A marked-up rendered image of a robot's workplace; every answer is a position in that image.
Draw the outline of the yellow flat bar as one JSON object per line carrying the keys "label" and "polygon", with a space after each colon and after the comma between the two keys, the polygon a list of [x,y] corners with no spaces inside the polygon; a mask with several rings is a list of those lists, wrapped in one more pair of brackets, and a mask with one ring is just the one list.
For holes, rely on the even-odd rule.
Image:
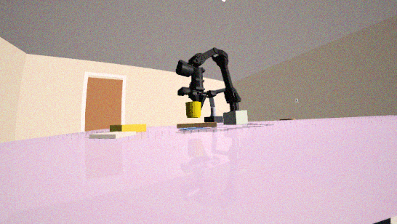
{"label": "yellow flat bar", "polygon": [[145,132],[146,124],[110,125],[110,132]]}

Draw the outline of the tan curved wooden bar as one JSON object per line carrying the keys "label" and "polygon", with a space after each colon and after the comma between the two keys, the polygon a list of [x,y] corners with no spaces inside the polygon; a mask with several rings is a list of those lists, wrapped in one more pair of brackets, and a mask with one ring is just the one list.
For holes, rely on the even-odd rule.
{"label": "tan curved wooden bar", "polygon": [[177,128],[191,128],[191,127],[217,127],[217,122],[177,124]]}

